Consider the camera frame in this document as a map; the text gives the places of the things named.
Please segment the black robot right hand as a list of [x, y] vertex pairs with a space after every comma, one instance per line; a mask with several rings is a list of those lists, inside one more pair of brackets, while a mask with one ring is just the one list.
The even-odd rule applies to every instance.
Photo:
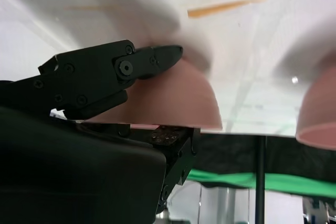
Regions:
[[182, 57], [129, 40], [57, 54], [39, 75], [1, 82], [1, 223], [154, 223], [198, 151], [200, 130], [87, 124], [138, 79]]

